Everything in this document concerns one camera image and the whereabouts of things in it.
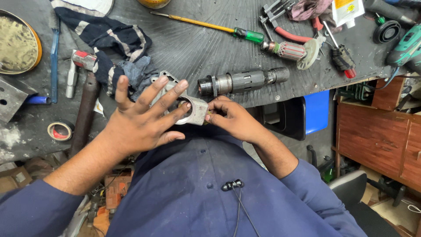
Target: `yellow screwdriver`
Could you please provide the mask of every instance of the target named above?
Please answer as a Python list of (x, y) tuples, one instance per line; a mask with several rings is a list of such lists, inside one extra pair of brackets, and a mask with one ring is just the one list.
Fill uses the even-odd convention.
[(264, 35), (262, 33), (254, 32), (254, 31), (251, 31), (251, 30), (245, 30), (245, 29), (242, 29), (242, 28), (239, 28), (239, 27), (235, 27), (234, 29), (231, 29), (231, 28), (227, 28), (227, 27), (223, 27), (223, 26), (218, 26), (218, 25), (206, 23), (206, 22), (200, 22), (200, 21), (192, 20), (192, 19), (189, 19), (189, 18), (184, 18), (184, 17), (181, 17), (181, 16), (163, 14), (163, 13), (159, 13), (159, 12), (156, 12), (156, 11), (151, 11), (150, 13), (154, 14), (154, 15), (158, 15), (158, 16), (165, 16), (165, 17), (168, 17), (170, 19), (175, 19), (175, 20), (179, 20), (179, 21), (182, 21), (182, 22), (188, 22), (188, 23), (193, 23), (193, 24), (196, 24), (196, 25), (214, 28), (214, 29), (217, 29), (217, 30), (223, 30), (223, 31), (232, 33), (232, 35), (235, 36), (235, 37), (243, 38), (243, 39), (250, 40), (250, 41), (253, 41), (253, 42), (256, 42), (256, 43), (261, 43), (264, 40)]

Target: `blue chair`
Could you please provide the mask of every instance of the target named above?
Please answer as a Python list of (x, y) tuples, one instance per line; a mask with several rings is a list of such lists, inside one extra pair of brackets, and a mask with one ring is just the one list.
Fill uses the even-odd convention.
[(328, 126), (329, 91), (263, 106), (262, 124), (299, 141)]

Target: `red pliers handle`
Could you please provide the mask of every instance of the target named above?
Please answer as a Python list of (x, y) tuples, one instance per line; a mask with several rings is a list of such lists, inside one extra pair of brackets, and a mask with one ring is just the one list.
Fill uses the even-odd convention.
[(281, 36), (293, 40), (293, 41), (297, 41), (297, 42), (301, 42), (301, 43), (305, 43), (309, 40), (311, 40), (312, 38), (310, 37), (304, 37), (304, 36), (298, 36), (298, 35), (293, 35), (287, 31), (285, 31), (284, 29), (282, 29), (281, 27), (276, 27), (275, 28), (276, 33), (280, 34)]
[[(313, 25), (313, 29), (314, 29), (315, 34), (323, 28), (323, 25), (319, 21), (319, 17), (316, 17), (316, 18), (312, 19), (312, 25)], [(279, 26), (275, 28), (275, 31), (276, 31), (276, 33), (280, 34), (281, 36), (283, 36), (287, 39), (297, 41), (297, 42), (301, 42), (301, 43), (306, 43), (307, 41), (312, 39), (310, 37), (293, 35), (293, 34), (287, 32), (287, 31), (285, 31), (284, 29), (282, 29)]]

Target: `red screwdriver handle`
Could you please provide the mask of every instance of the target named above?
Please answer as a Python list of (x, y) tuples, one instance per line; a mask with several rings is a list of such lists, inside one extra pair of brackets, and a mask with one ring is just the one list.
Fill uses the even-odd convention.
[(345, 70), (344, 73), (345, 76), (350, 79), (357, 76), (357, 71), (354, 68)]
[(310, 37), (304, 37), (304, 36), (298, 36), (298, 35), (293, 35), (287, 31), (285, 31), (284, 29), (282, 29), (281, 27), (276, 27), (275, 28), (276, 33), (280, 34), (281, 36), (293, 40), (293, 41), (297, 41), (297, 42), (301, 42), (301, 43), (306, 43), (307, 41), (311, 40), (312, 38)]

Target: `navy blue shirt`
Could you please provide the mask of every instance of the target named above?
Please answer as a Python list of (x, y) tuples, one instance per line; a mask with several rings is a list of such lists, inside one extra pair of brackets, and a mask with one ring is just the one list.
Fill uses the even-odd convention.
[[(107, 236), (231, 237), (238, 199), (221, 187), (236, 179), (245, 184), (241, 201), (262, 237), (366, 236), (312, 165), (300, 159), (279, 180), (241, 141), (217, 130), (185, 132), (186, 140), (139, 157)], [(8, 193), (0, 200), (0, 236), (58, 236), (82, 199), (42, 180)], [(237, 236), (257, 236), (242, 209)]]

